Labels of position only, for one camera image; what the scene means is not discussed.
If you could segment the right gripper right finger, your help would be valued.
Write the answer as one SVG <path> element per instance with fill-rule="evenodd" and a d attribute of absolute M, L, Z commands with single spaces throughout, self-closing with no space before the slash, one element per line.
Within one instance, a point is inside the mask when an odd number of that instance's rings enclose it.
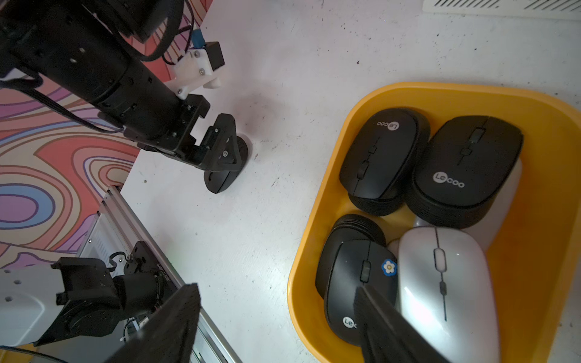
<path fill-rule="evenodd" d="M 446 362 L 373 287 L 356 290 L 354 312 L 365 362 Z"/>

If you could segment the white mouse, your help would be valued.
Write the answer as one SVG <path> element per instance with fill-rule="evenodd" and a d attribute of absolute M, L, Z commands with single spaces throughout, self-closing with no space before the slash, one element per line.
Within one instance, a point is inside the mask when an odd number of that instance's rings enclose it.
<path fill-rule="evenodd" d="M 475 225 L 463 230 L 427 224 L 417 225 L 402 237 L 404 248 L 411 246 L 420 246 L 428 250 L 434 248 L 438 258 L 446 254 L 456 257 L 460 253 L 482 258 L 508 214 L 521 173 L 522 162 L 519 160 L 496 195 L 487 214 Z"/>

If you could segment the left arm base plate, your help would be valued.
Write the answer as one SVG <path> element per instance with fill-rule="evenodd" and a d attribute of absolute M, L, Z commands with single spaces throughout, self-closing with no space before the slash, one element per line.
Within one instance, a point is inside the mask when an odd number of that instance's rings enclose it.
<path fill-rule="evenodd" d="M 136 243 L 123 274 L 113 282 L 126 319 L 154 313 L 178 290 L 162 261 L 143 240 Z"/>

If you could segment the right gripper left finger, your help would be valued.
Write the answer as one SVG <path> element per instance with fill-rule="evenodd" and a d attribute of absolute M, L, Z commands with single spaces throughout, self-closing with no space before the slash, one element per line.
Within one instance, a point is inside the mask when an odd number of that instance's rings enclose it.
<path fill-rule="evenodd" d="M 201 296 L 186 284 L 153 314 L 136 337 L 107 361 L 119 363 L 189 362 L 195 343 Z"/>

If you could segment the silver mouse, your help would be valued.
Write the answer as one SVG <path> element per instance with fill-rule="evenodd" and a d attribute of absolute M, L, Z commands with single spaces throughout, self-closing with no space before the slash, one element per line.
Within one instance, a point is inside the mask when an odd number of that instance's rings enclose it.
<path fill-rule="evenodd" d="M 402 316 L 450 362 L 499 362 L 499 325 L 484 251 L 453 228 L 417 227 L 399 240 Z"/>

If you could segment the black mouse with flower sticker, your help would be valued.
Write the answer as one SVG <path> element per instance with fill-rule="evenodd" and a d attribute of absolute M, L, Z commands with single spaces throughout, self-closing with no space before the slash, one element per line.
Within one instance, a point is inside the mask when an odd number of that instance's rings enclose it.
<path fill-rule="evenodd" d="M 324 297 L 329 327 L 343 341 L 359 346 L 359 322 L 354 309 L 357 289 L 372 287 L 395 305 L 398 284 L 397 258 L 386 246 L 371 240 L 342 243 L 332 261 Z"/>

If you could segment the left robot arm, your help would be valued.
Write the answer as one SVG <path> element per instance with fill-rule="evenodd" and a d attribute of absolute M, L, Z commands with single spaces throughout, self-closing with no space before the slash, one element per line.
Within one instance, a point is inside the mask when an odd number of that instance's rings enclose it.
<path fill-rule="evenodd" d="M 198 142 L 191 132 L 209 102 L 179 96 L 148 69 L 191 10 L 187 1 L 3 1 L 1 86 L 78 122 L 39 91 L 51 80 L 143 150 L 207 172 L 239 172 L 248 155 L 234 117 L 219 115 Z"/>

